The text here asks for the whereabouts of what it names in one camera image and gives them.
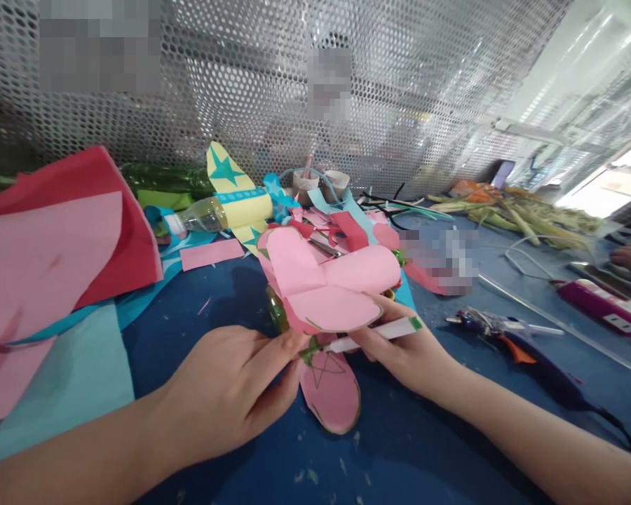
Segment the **white marker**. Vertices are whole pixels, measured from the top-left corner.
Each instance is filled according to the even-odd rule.
[[[398,337],[404,337],[405,335],[415,333],[423,327],[425,327],[425,325],[423,324],[423,321],[421,321],[421,318],[419,318],[418,316],[412,316],[403,317],[396,321],[391,321],[390,323],[376,326],[372,329],[376,333],[381,335],[384,339],[392,340]],[[330,342],[328,345],[323,347],[323,351],[339,353],[359,348],[360,346],[357,345],[352,338],[345,337]]]

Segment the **right hand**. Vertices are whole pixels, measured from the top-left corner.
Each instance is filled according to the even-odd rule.
[[[384,309],[380,323],[416,315],[409,307],[382,295],[369,296]],[[367,327],[352,331],[349,335],[371,361],[379,361],[414,393],[437,403],[448,396],[456,377],[463,370],[462,365],[444,350],[425,326],[392,341]]]

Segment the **blue table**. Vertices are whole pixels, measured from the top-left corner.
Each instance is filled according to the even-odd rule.
[[[400,216],[398,222],[420,229],[421,240],[438,238],[440,232],[452,227],[451,223],[413,216]],[[456,224],[460,230],[476,227],[463,218]],[[501,236],[481,229],[480,246],[472,251],[476,266],[631,361],[631,339],[619,337],[569,306],[546,281],[523,277],[502,258],[503,251],[482,247],[511,244],[516,239],[516,235]],[[559,278],[576,278],[564,268],[575,259],[569,253],[547,246],[523,247]],[[419,314],[458,361],[542,408],[622,444],[619,434],[596,416],[556,405],[509,355],[495,352],[473,335],[447,327],[444,321],[466,306],[548,325],[541,317],[478,282],[472,295],[453,298],[435,296],[413,281],[410,285]],[[124,332],[136,397],[168,380],[199,337],[212,328],[241,324],[269,337],[276,335],[266,307],[265,287],[266,280],[253,257],[179,274]],[[210,304],[197,315],[209,297]],[[539,342],[551,358],[584,381],[588,393],[620,417],[631,433],[630,370],[570,335],[540,337]],[[361,353],[348,360],[362,391],[362,414],[351,432],[344,436],[326,432],[306,409],[300,393],[285,416],[256,440],[179,472],[140,503],[549,502],[475,429],[418,398]]]

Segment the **green star drawing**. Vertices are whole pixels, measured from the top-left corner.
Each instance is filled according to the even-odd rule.
[[[249,240],[248,242],[243,242],[243,245],[254,245],[255,247],[257,247],[257,239],[259,238],[261,233],[259,233],[255,228],[250,229],[252,230],[252,235],[254,236],[254,238],[252,240]]]
[[[212,150],[212,159],[215,162],[215,172],[213,172],[212,174],[210,174],[210,178],[211,179],[227,179],[228,181],[232,182],[234,186],[238,186],[238,184],[236,184],[236,177],[238,175],[244,175],[243,172],[234,172],[233,168],[231,167],[231,158],[226,157],[224,159],[224,161],[220,161],[219,158],[217,157],[217,154],[215,153],[215,150],[213,148],[211,148]]]

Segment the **metal mesh wall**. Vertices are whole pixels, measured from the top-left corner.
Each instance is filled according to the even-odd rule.
[[[17,171],[103,144],[117,163],[175,165],[216,139],[256,180],[315,149],[354,187],[440,191],[541,145],[492,125],[570,3],[163,0],[161,91],[136,95],[40,91],[38,3],[1,0],[0,157]],[[341,46],[351,120],[309,121],[308,51]]]

